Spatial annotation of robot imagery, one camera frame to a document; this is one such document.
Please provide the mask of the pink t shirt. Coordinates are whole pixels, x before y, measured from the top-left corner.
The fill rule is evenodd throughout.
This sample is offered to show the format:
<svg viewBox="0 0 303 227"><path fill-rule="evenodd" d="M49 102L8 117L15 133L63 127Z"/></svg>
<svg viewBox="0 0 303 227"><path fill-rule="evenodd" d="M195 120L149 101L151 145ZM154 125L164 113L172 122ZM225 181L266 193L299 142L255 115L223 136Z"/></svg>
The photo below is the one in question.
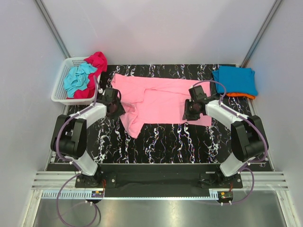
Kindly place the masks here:
<svg viewBox="0 0 303 227"><path fill-rule="evenodd" d="M182 124L185 101L195 80L132 77L115 74L111 85L120 91L125 110L120 119L137 138L144 124Z"/></svg>

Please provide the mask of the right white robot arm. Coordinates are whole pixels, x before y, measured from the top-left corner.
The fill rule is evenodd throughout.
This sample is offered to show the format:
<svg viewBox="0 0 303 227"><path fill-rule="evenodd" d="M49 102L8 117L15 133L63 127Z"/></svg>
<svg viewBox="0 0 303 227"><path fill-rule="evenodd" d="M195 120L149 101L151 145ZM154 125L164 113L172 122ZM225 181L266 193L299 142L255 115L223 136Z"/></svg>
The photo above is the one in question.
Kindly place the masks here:
<svg viewBox="0 0 303 227"><path fill-rule="evenodd" d="M191 87L189 94L190 99L185 101L184 120L197 121L201 114L207 115L231 132L232 153L215 173L201 180L203 183L211 186L230 184L254 159L262 154L264 158L267 156L267 139L258 116L247 116L232 110L221 98L207 96L200 85Z"/></svg>

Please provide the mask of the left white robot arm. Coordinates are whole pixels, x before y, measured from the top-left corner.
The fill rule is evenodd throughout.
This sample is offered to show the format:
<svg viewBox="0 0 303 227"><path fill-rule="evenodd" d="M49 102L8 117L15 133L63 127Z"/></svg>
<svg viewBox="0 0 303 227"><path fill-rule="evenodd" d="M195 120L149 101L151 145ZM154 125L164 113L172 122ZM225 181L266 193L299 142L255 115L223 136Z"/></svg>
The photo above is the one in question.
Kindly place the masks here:
<svg viewBox="0 0 303 227"><path fill-rule="evenodd" d="M106 88L100 99L95 99L83 110L57 117L51 150L56 152L60 159L75 166L81 180L85 179L93 184L100 184L102 181L100 167L87 151L87 130L100 119L117 119L125 114L121 99L119 90Z"/></svg>

